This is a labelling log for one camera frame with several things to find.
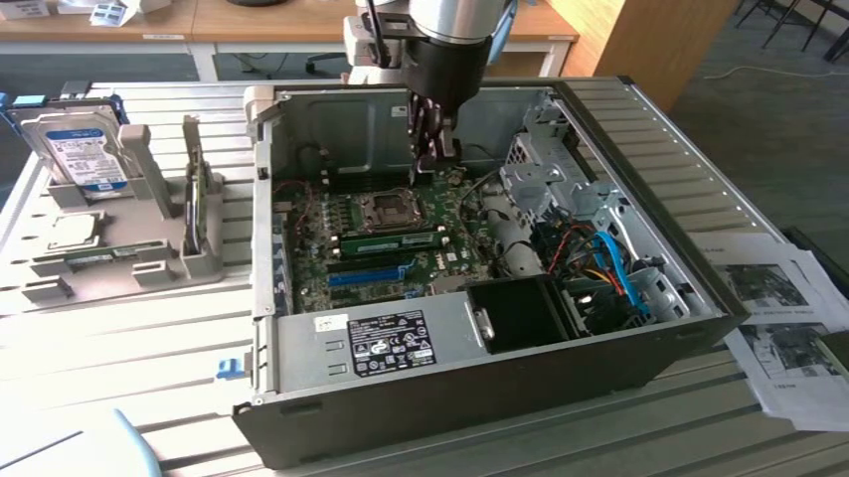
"table leg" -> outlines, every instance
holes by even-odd
[[[541,78],[559,77],[559,72],[565,63],[565,55],[568,54],[569,42],[556,42],[551,44],[547,53],[544,54],[544,60],[541,61],[541,68],[539,69],[539,76]]]
[[[197,80],[202,82],[217,81],[217,70],[214,68],[214,44],[190,43],[188,44],[190,58],[194,61],[197,70]]]
[[[839,53],[839,50],[846,45],[846,43],[849,43],[849,28],[846,28],[846,30],[843,31],[843,34],[839,36],[839,38],[834,42],[834,45],[831,45],[831,48],[828,48],[827,52],[824,52],[824,56],[822,58],[824,59],[826,62],[834,61],[834,57]]]

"paper sheet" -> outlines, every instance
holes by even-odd
[[[849,430],[849,383],[815,338],[849,328],[849,303],[812,255],[766,234],[694,234],[751,313],[726,337],[763,412],[799,430]]]

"circuit board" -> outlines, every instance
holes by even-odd
[[[415,189],[357,194],[322,192],[316,185],[309,185],[308,194],[304,184],[288,188],[288,194],[277,197],[285,200],[277,208],[282,206],[280,212],[286,213],[289,224],[294,313],[425,296],[452,291],[440,283],[491,278],[488,265],[463,233],[457,214],[460,198],[471,185],[471,181],[463,181],[452,186],[437,177]],[[465,223],[477,240],[487,239],[481,223],[475,218]],[[340,239],[380,241],[371,237],[391,236],[400,230],[407,232],[407,238],[413,237],[415,231],[439,231],[417,236],[435,236],[441,241],[431,249],[383,250],[373,260],[345,260],[338,256]],[[388,271],[393,274],[392,269],[403,268],[399,276],[330,285],[332,271],[338,267],[356,270],[360,263],[380,260],[393,260]]]

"motherboard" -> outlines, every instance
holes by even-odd
[[[399,181],[367,192],[381,184],[328,182],[285,181],[274,195],[288,224],[294,313],[445,293],[492,278],[477,252],[484,221],[461,223],[459,214],[472,181],[443,175],[415,189]]]

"cpu socket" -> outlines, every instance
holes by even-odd
[[[368,231],[417,228],[421,211],[412,191],[392,189],[364,196],[361,206],[363,228]]]

